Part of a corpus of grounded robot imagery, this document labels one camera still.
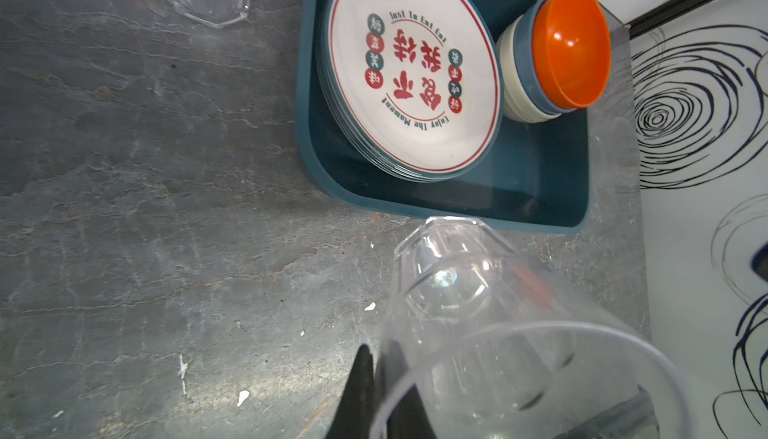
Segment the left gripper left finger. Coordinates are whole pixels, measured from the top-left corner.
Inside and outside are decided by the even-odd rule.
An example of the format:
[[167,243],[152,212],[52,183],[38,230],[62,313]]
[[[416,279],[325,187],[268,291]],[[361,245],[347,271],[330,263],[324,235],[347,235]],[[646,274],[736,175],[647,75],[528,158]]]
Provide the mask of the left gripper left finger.
[[374,359],[362,344],[356,353],[326,439],[368,439],[374,413]]

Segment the orange bowl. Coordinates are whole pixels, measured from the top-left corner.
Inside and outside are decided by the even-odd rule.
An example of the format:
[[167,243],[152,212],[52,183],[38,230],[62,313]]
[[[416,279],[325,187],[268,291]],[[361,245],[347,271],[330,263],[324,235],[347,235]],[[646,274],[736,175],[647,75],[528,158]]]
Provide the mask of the orange bowl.
[[549,100],[563,109],[587,108],[610,76],[611,40],[598,0],[546,0],[532,33],[533,62]]

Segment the blue bowl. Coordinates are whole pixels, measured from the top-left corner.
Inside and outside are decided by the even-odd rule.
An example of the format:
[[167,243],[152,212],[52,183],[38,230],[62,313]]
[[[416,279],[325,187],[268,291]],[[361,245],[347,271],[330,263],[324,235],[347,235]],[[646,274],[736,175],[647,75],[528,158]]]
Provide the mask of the blue bowl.
[[530,101],[545,114],[560,115],[570,113],[574,108],[560,107],[547,96],[538,79],[533,58],[534,22],[545,1],[538,0],[512,25],[512,54],[516,72]]

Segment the cream bowl teal outside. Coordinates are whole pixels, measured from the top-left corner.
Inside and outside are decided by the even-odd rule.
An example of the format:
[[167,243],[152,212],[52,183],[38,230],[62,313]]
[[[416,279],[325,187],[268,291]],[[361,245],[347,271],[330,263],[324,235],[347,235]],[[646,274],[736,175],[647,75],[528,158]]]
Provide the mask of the cream bowl teal outside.
[[542,123],[560,116],[560,113],[548,113],[541,110],[528,97],[518,75],[514,52],[513,37],[521,16],[510,24],[496,42],[496,52],[504,82],[504,114],[521,123]]

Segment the white plate red characters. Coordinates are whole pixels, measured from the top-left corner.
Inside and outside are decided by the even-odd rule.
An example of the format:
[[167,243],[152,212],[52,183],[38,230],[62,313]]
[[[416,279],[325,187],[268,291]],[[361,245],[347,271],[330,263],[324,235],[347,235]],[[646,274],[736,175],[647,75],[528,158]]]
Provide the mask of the white plate red characters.
[[328,0],[317,67],[346,139],[392,176],[458,177],[498,134],[503,81],[471,0]]

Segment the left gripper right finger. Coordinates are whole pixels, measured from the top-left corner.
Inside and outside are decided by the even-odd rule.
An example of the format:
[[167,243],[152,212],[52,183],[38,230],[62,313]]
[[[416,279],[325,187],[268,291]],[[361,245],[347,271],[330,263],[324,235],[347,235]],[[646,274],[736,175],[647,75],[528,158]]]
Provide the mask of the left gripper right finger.
[[[407,369],[400,344],[387,342],[377,364],[377,409]],[[412,386],[398,401],[387,420],[385,432],[382,438],[435,438],[416,386]]]

